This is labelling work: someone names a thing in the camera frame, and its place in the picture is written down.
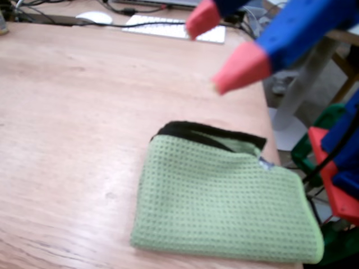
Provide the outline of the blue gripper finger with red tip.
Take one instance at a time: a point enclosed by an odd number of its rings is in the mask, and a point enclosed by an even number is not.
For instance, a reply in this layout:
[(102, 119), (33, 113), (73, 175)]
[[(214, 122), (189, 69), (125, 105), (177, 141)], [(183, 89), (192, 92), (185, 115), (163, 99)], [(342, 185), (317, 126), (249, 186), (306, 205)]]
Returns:
[(240, 44), (213, 77), (224, 95), (288, 68), (329, 31), (358, 24), (358, 1), (288, 1), (254, 41)]
[(203, 0), (192, 11), (185, 23), (188, 37), (195, 40), (198, 36), (216, 27), (221, 19), (233, 14), (248, 0)]

